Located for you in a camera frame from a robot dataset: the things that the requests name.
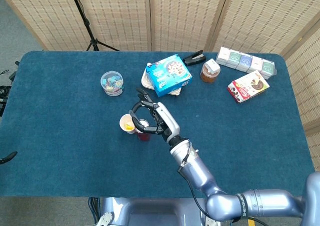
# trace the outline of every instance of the white cup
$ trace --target white cup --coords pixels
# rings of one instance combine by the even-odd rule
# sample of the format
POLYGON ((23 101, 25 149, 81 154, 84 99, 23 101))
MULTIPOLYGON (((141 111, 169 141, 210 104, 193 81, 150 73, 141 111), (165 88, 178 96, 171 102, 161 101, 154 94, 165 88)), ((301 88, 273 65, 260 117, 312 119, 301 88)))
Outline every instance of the white cup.
POLYGON ((123 131, 125 131, 129 134, 135 133, 136 127, 135 127, 134 123, 132 122, 132 118, 131 118, 130 114, 123 115, 120 119, 119 125, 123 131), (129 124, 130 126, 133 126, 133 129, 131 129, 131 130, 126 129, 125 124, 129 124))

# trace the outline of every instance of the silver robot arm segment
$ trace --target silver robot arm segment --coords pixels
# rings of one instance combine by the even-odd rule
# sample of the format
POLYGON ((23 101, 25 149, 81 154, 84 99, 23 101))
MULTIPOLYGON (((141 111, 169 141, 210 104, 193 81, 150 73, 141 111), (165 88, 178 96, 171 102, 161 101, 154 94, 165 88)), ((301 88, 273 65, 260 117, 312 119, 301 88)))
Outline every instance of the silver robot arm segment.
POLYGON ((320 224, 320 173, 311 174, 305 186, 303 197, 294 197, 280 189, 248 190, 237 195, 226 194, 217 184, 194 150, 189 140, 176 145, 170 153, 178 165, 183 165, 181 173, 197 190, 206 195, 206 211, 216 221, 252 217, 303 217, 301 226, 320 224), (186 163, 183 159, 189 151, 186 163))

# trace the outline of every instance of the blue box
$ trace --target blue box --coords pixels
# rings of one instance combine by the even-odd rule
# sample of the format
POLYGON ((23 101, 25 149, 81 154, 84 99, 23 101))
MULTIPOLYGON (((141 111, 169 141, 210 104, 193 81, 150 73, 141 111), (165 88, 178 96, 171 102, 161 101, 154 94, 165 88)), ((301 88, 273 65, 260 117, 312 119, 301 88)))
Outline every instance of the blue box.
POLYGON ((175 54, 145 67, 158 97, 188 84, 192 75, 175 54))
POLYGON ((252 58, 253 56, 249 54, 241 53, 241 59, 236 69, 242 72, 246 72, 251 66, 252 58))

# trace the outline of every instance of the stapler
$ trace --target stapler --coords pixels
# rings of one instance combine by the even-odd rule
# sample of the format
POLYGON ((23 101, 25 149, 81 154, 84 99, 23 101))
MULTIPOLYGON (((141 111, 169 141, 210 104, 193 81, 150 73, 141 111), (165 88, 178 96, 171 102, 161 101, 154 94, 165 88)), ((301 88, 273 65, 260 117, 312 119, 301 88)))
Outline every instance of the stapler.
POLYGON ((183 58, 183 60, 182 60, 183 63, 186 66, 191 66, 194 64, 204 62, 207 58, 204 54, 202 54, 202 52, 203 52, 203 50, 200 50, 200 51, 193 53, 192 55, 190 55, 188 57, 183 58))

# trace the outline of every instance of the brown jar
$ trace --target brown jar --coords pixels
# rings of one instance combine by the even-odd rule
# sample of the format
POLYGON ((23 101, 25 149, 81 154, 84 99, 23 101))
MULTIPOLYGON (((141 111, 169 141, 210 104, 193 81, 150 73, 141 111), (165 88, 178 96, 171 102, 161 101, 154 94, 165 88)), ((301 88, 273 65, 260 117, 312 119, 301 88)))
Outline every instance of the brown jar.
POLYGON ((200 73, 201 79, 208 83, 214 82, 220 73, 220 66, 213 59, 211 60, 204 63, 200 73))

